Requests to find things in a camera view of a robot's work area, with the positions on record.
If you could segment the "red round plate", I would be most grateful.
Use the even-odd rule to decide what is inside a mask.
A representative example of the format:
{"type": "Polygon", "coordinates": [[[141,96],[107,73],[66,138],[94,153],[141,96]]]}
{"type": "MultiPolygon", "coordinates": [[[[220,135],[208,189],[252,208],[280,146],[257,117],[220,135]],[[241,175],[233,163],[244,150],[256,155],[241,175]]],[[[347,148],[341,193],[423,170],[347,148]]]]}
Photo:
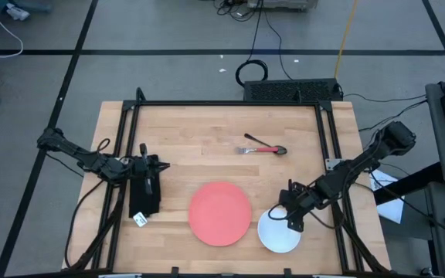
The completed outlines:
{"type": "Polygon", "coordinates": [[[252,220],[244,190],[227,181],[203,185],[189,205],[189,226],[209,246],[230,246],[245,234],[252,220]]]}

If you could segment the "dark metal spoon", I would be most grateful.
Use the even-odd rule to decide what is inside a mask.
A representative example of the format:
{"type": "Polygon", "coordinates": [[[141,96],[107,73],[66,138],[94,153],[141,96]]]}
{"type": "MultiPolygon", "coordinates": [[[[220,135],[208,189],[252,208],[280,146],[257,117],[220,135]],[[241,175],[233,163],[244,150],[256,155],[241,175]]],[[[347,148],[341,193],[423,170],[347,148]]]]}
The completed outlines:
{"type": "Polygon", "coordinates": [[[266,146],[266,147],[271,147],[271,148],[273,148],[275,154],[278,154],[278,155],[284,155],[284,154],[287,153],[287,149],[286,149],[285,147],[283,147],[283,146],[280,146],[280,145],[270,146],[269,144],[264,143],[263,141],[261,141],[261,140],[255,138],[254,136],[252,136],[252,135],[250,135],[250,134],[248,134],[248,133],[245,133],[245,134],[244,134],[244,137],[247,138],[247,139],[250,139],[250,140],[252,140],[252,141],[255,141],[255,142],[257,142],[257,143],[260,143],[260,144],[262,144],[262,145],[264,145],[264,146],[266,146]]]}

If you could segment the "grey equipment box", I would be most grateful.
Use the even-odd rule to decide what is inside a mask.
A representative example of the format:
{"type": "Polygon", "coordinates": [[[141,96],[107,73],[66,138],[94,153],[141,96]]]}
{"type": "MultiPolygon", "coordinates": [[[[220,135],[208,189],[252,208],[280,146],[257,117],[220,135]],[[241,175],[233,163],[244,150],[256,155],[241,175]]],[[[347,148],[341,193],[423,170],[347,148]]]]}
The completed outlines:
{"type": "Polygon", "coordinates": [[[304,11],[316,8],[319,0],[245,0],[248,8],[288,8],[304,11]]]}

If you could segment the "crumpled white paper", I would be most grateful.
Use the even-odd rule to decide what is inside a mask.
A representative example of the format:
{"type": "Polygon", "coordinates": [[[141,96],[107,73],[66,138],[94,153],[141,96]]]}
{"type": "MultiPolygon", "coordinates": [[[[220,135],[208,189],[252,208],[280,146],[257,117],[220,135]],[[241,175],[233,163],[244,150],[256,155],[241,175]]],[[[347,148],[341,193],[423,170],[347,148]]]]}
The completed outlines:
{"type": "Polygon", "coordinates": [[[13,5],[11,3],[7,3],[6,4],[6,12],[14,19],[14,20],[19,20],[19,21],[24,21],[26,20],[30,14],[17,7],[16,5],[13,5]]]}

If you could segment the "white bowl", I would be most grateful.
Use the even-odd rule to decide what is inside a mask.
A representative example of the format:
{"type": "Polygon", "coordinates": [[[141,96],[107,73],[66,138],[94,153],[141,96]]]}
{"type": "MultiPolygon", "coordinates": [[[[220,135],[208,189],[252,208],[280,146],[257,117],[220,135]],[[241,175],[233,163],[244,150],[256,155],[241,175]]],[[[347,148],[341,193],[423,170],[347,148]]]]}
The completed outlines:
{"type": "Polygon", "coordinates": [[[276,208],[271,213],[266,210],[257,224],[257,233],[262,244],[274,253],[288,253],[295,249],[300,240],[301,233],[287,227],[287,215],[284,208],[276,208]]]}

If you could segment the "red-handled metal fork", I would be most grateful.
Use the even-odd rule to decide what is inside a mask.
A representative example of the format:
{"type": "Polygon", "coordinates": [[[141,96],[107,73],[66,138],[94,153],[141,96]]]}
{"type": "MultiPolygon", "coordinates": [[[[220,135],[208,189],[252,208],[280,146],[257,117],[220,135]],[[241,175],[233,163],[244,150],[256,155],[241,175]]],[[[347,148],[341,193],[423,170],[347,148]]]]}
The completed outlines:
{"type": "Polygon", "coordinates": [[[277,153],[279,150],[280,150],[279,147],[259,147],[259,148],[237,147],[236,148],[236,152],[238,154],[248,154],[251,152],[277,153]]]}

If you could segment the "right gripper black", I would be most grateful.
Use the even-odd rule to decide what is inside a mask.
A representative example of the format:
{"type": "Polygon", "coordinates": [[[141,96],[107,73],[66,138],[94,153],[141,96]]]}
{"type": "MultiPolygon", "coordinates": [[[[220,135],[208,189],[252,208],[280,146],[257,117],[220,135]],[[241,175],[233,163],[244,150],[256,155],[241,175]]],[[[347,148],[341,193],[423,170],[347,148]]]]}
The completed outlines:
{"type": "Polygon", "coordinates": [[[315,181],[303,185],[297,181],[288,180],[288,190],[281,190],[279,194],[280,205],[287,212],[287,227],[296,232],[304,231],[304,216],[314,208],[315,181]]]}

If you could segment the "black floor beam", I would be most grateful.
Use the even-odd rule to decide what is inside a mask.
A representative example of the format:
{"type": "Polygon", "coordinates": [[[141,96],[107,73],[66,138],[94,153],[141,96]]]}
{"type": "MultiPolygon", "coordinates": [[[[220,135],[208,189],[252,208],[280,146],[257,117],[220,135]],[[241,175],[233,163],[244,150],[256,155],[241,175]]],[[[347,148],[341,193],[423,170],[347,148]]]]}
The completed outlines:
{"type": "Polygon", "coordinates": [[[440,162],[425,167],[411,175],[394,181],[389,185],[383,185],[374,193],[375,203],[381,205],[392,200],[424,189],[430,182],[443,183],[443,174],[440,162]]]}

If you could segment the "black computer case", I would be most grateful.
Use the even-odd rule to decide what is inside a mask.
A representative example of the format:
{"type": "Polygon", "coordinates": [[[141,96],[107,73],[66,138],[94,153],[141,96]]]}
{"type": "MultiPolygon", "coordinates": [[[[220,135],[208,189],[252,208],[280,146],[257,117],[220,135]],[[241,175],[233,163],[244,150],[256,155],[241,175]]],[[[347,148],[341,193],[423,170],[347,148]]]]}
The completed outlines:
{"type": "Polygon", "coordinates": [[[314,102],[340,101],[341,86],[334,78],[305,80],[261,80],[244,83],[246,101],[314,102]]]}

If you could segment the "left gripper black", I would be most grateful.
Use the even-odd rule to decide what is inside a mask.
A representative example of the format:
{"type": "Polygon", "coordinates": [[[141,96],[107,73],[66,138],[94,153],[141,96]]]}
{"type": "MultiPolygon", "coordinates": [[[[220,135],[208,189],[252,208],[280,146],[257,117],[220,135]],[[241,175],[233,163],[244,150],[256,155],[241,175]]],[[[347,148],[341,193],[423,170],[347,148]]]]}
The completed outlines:
{"type": "Polygon", "coordinates": [[[139,148],[141,155],[134,156],[132,158],[134,162],[134,177],[140,178],[144,182],[145,193],[148,195],[152,195],[152,178],[162,171],[168,169],[170,167],[170,164],[160,161],[159,157],[155,154],[148,155],[148,149],[145,143],[140,143],[139,148]]]}

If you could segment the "white paper sheet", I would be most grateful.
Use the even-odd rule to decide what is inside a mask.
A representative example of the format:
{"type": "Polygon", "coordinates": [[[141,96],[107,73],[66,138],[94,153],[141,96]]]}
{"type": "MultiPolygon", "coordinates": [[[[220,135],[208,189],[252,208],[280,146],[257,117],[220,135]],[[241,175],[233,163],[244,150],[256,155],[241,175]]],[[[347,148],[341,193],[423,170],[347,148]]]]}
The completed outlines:
{"type": "MultiPolygon", "coordinates": [[[[370,175],[370,187],[374,192],[381,191],[382,187],[386,187],[391,183],[398,181],[397,178],[390,176],[382,171],[374,170],[370,175]]],[[[400,224],[402,221],[404,202],[395,198],[387,203],[377,205],[377,211],[380,216],[391,222],[400,224]]]]}

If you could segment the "black cloth with white tag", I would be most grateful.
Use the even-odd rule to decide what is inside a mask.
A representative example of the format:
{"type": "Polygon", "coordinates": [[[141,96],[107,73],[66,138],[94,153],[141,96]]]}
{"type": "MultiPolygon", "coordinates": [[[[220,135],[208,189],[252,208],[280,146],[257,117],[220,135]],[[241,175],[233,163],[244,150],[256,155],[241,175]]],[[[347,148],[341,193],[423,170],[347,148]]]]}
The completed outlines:
{"type": "Polygon", "coordinates": [[[152,194],[146,192],[144,177],[134,178],[130,184],[128,217],[133,218],[141,212],[145,218],[159,213],[161,203],[161,186],[159,174],[151,179],[152,194]]]}

